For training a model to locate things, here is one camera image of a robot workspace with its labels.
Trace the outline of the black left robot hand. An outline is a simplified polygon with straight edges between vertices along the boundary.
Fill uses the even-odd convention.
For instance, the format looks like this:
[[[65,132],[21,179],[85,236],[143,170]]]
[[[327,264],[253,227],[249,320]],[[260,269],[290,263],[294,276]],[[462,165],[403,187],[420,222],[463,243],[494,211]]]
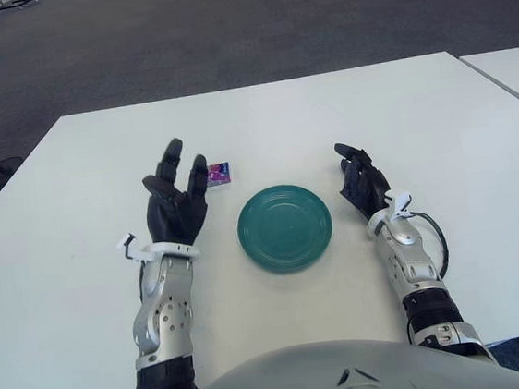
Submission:
[[[207,214],[206,191],[208,166],[204,155],[197,154],[189,173],[186,191],[175,185],[183,141],[172,139],[168,144],[156,172],[142,179],[149,191],[147,223],[151,239],[193,245]]]

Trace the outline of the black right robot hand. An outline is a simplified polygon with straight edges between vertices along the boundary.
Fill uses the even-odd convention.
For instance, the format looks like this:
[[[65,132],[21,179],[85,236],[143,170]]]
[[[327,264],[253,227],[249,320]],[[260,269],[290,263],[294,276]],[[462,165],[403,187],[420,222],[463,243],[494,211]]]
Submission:
[[[369,220],[376,212],[388,207],[386,198],[390,185],[384,174],[372,164],[366,151],[336,143],[334,149],[342,157],[340,168],[344,178],[343,195]]]

